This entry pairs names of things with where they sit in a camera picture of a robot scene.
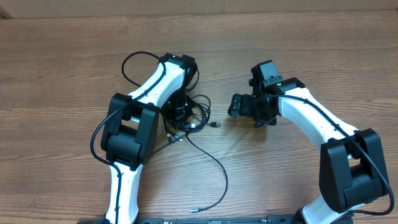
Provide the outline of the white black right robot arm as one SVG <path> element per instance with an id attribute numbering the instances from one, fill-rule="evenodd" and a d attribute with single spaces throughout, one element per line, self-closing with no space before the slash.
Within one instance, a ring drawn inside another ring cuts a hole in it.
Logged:
<path id="1" fill-rule="evenodd" d="M 294 214 L 268 215 L 266 223 L 352 223 L 354 214 L 384 216 L 395 198 L 380 136 L 359 130 L 321 105 L 298 78 L 283 79 L 273 61 L 257 64 L 250 95 L 234 94 L 228 114 L 273 126 L 282 116 L 298 126 L 320 151 L 320 196 Z"/>

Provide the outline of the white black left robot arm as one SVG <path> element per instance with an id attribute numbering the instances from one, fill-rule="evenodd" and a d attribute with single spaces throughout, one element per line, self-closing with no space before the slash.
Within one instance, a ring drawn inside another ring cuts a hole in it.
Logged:
<path id="1" fill-rule="evenodd" d="M 106 118 L 93 133 L 102 134 L 102 161 L 111 170 L 109 208 L 99 223 L 137 220 L 141 172 L 154 153 L 159 118 L 181 128 L 193 114 L 187 86 L 198 70 L 195 59 L 167 53 L 157 61 L 156 71 L 137 90 L 112 97 Z"/>

